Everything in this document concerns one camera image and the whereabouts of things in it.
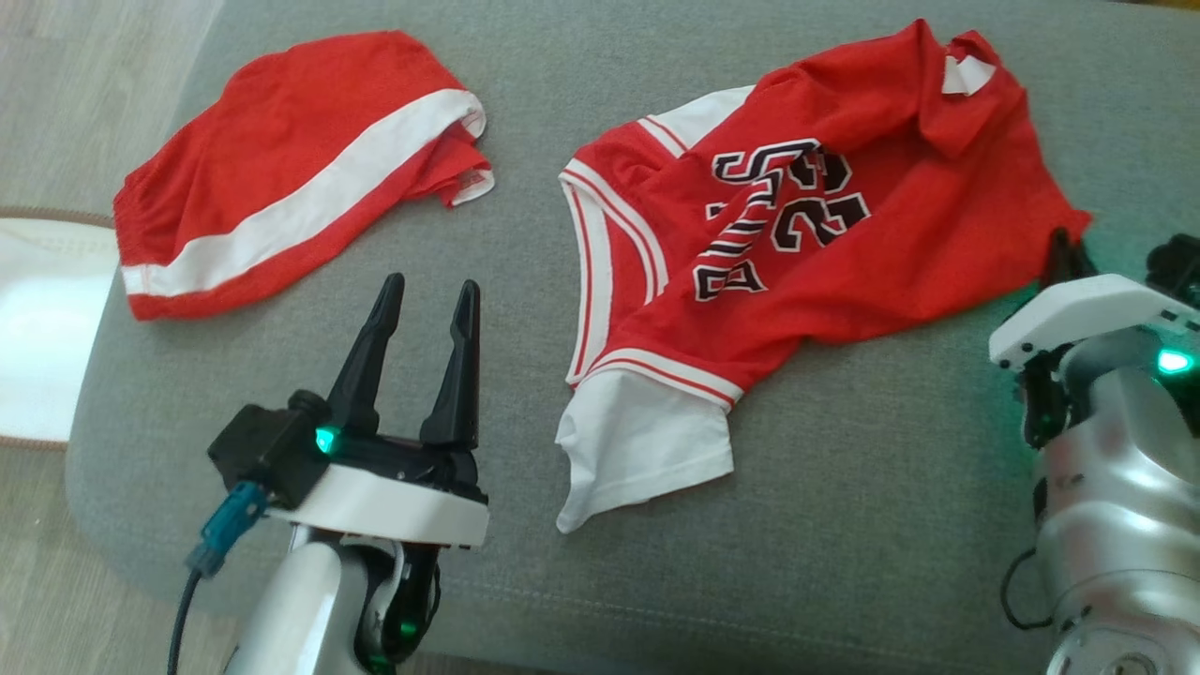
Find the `grey fabric sofa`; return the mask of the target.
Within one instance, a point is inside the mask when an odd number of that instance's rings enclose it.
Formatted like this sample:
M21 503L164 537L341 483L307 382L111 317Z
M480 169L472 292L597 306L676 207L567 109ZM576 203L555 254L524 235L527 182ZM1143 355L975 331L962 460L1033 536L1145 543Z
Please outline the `grey fabric sofa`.
M292 44L400 29L484 101L497 186L408 205L256 307L139 323L115 283L67 453L71 513L174 609L224 497L205 450L241 406L334 384L390 271L408 281L382 428L414 434L466 277L484 287L484 546L442 555L425 649L604 675L1034 675L998 583L1031 543L1014 381L986 363L996 301L926 328L805 347L732 414L736 471L560 534L578 257L558 187L578 147L923 18L979 31L1028 92L1046 165L1088 210L1102 269L1142 277L1200 235L1200 12L1105 0L224 0L178 108Z

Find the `red shorts with white stripe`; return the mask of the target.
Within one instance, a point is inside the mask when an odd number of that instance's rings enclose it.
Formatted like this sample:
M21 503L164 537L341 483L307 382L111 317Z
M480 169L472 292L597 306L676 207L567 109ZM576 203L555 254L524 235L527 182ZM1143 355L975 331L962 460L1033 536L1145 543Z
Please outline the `red shorts with white stripe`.
M208 319L334 261L394 207L496 178L484 103L401 31L317 38L239 68L112 201L134 319Z

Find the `red basketball jersey white trim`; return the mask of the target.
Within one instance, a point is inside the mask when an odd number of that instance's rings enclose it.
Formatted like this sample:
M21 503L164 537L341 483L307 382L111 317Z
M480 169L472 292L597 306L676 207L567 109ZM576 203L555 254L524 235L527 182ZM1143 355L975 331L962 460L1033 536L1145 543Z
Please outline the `red basketball jersey white trim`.
M998 52L924 19L610 129L558 180L581 265L562 534L730 474L731 410L806 340L998 299L1092 220Z

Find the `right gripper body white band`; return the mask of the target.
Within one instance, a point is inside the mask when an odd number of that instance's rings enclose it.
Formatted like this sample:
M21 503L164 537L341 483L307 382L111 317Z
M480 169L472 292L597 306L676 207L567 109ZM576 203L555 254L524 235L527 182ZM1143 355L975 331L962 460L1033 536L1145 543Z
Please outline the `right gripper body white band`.
M989 338L989 360L1022 371L1042 352L1088 338L1153 325L1200 334L1200 310L1118 274L1080 277L1042 289Z

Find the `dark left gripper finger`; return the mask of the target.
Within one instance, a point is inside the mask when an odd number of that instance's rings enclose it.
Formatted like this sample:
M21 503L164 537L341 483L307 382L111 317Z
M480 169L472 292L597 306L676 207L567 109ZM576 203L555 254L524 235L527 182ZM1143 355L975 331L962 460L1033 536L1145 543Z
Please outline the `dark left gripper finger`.
M433 410L420 428L424 446L473 450L479 435L480 307L484 294L476 281L461 288L449 335L454 341Z
M402 274L394 273L385 277L373 307L334 381L334 389L328 398L330 424L343 434L372 436L378 431L376 396L388 344L398 328L404 289L406 280Z

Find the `white round floor mat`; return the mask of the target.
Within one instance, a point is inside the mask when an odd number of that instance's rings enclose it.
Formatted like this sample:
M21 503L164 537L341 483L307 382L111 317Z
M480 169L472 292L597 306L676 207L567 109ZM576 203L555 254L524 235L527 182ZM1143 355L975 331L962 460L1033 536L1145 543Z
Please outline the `white round floor mat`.
M68 444L115 271L108 219L0 208L0 447Z

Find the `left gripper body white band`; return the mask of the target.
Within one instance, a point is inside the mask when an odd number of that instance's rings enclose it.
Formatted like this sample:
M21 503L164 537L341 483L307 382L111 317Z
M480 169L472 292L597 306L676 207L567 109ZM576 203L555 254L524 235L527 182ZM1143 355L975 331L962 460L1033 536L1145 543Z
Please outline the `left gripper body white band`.
M318 428L328 466L298 507L268 516L330 533L424 546L481 546L490 524L472 447Z

